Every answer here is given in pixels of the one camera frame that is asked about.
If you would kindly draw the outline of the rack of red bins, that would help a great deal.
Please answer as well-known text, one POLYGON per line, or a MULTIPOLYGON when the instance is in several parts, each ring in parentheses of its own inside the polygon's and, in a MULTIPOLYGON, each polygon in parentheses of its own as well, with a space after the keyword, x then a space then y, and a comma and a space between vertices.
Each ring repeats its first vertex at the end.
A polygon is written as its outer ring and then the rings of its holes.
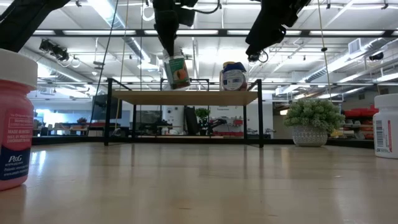
POLYGON ((341 123, 344 138, 373 140, 373 116, 378 112, 374 105, 369 108, 344 110, 345 120, 341 123))

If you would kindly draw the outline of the white air vent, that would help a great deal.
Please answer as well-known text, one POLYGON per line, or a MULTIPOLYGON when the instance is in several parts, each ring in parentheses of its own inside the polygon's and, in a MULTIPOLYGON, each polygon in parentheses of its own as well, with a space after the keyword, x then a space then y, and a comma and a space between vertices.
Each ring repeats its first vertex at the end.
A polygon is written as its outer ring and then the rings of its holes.
POLYGON ((350 55, 361 51, 361 38, 357 38, 348 44, 348 52, 350 55))

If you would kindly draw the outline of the small dark green plant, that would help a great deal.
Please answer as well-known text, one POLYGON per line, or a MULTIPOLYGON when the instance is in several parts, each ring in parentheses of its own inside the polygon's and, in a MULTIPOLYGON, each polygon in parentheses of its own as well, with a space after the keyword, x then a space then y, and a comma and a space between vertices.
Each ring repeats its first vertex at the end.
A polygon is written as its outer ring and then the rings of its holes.
POLYGON ((208 130, 208 118, 210 110, 206 108, 198 108, 195 110, 196 116, 199 118, 200 135, 206 136, 208 130))

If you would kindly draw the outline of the dark monitor screen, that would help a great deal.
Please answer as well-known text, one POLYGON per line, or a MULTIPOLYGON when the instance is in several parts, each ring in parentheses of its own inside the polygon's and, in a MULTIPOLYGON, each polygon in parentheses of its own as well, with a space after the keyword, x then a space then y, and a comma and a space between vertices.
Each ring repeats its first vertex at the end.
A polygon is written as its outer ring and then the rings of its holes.
MULTIPOLYGON (((94 120, 105 120, 106 119, 106 109, 107 109, 108 96, 98 95, 95 100, 93 100, 93 119, 94 120)), ((112 97, 110 104, 110 119, 121 119, 122 118, 122 101, 112 97)))

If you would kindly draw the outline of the pink bottle white cap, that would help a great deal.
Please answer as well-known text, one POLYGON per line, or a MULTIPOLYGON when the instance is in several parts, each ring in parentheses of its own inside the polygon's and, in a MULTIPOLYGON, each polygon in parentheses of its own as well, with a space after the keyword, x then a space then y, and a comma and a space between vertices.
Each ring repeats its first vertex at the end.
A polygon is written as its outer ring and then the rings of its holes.
POLYGON ((27 95, 36 89, 37 75, 37 62, 0 49, 0 191, 28 177, 34 106, 27 95))

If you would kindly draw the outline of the clear jar blue cap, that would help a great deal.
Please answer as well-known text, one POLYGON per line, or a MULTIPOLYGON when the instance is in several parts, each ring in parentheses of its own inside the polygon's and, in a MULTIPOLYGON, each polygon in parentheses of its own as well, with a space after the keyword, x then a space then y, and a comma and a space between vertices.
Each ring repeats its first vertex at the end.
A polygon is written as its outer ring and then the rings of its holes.
POLYGON ((241 62, 227 65, 220 75, 221 91, 246 91, 248 82, 246 69, 241 62))

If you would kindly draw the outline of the green plant in patterned pot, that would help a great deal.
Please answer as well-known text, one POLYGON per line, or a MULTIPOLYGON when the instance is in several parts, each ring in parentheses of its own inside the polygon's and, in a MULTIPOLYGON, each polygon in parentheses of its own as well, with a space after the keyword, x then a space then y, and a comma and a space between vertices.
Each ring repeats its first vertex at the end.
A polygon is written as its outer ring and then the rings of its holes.
POLYGON ((339 107, 329 100, 298 100, 287 110, 284 125, 292 128, 296 146, 321 147, 344 119, 339 107))

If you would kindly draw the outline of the peach label bottle white cap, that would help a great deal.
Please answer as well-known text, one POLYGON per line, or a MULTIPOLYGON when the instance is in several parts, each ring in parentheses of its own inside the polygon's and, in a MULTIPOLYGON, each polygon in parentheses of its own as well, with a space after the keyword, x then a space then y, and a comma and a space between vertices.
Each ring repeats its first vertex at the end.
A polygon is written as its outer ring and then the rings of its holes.
POLYGON ((185 63, 185 57, 180 48, 174 49, 174 55, 170 56, 163 49, 164 68, 167 81, 172 90, 178 90, 190 86, 190 78, 185 63))

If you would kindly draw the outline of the white bottle red-striped label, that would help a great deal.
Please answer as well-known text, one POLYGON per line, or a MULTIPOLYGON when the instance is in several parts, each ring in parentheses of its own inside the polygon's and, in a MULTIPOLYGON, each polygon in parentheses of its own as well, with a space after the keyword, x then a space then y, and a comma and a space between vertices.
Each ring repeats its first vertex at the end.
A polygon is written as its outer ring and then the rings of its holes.
POLYGON ((374 107, 379 110, 373 116, 375 155, 398 159, 398 93, 376 96, 374 107))

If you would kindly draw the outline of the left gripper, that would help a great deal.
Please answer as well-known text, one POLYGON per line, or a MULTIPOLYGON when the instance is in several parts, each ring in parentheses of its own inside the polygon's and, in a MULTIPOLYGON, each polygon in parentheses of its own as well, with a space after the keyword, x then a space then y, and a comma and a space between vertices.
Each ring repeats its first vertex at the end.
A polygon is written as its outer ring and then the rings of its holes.
POLYGON ((174 41, 179 28, 177 9, 179 5, 175 0, 153 0, 155 13, 155 30, 163 48, 169 56, 174 55, 174 41))

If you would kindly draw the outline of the wooden shelf black frame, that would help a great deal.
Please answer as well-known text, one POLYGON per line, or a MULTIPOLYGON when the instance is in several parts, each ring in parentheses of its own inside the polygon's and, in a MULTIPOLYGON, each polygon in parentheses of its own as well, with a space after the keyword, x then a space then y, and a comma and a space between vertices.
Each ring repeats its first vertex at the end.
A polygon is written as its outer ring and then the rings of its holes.
POLYGON ((246 91, 134 91, 121 82, 107 79, 106 119, 104 145, 109 144, 111 101, 115 97, 133 105, 176 105, 176 106, 242 106, 244 118, 244 143, 248 144, 247 105, 257 100, 258 135, 256 144, 264 147, 264 120, 262 106, 262 80, 257 79, 246 91))

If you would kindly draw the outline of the black frame bar with lights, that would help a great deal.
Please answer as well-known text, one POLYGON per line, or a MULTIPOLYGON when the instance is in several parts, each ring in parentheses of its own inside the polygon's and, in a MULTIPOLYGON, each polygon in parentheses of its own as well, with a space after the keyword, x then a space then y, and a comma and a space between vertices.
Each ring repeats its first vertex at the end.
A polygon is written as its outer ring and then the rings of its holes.
MULTIPOLYGON (((245 37, 249 34, 246 29, 181 29, 177 35, 181 37, 245 37)), ((108 29, 40 29, 32 34, 34 37, 155 37, 156 30, 149 29, 127 29, 127 30, 108 30, 108 29)), ((303 38, 354 38, 354 37, 385 37, 398 38, 396 30, 288 30, 286 37, 303 38)))

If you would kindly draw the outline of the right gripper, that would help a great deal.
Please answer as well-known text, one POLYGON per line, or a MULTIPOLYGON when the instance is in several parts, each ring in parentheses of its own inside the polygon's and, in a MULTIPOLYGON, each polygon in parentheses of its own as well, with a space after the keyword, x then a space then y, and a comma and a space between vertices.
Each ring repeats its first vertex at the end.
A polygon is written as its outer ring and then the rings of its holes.
POLYGON ((246 37, 249 47, 248 56, 259 55, 260 52, 274 44, 280 43, 285 37, 285 28, 278 28, 284 20, 288 4, 286 0, 257 0, 261 3, 261 10, 253 27, 246 37), (271 30, 267 35, 262 30, 271 30))

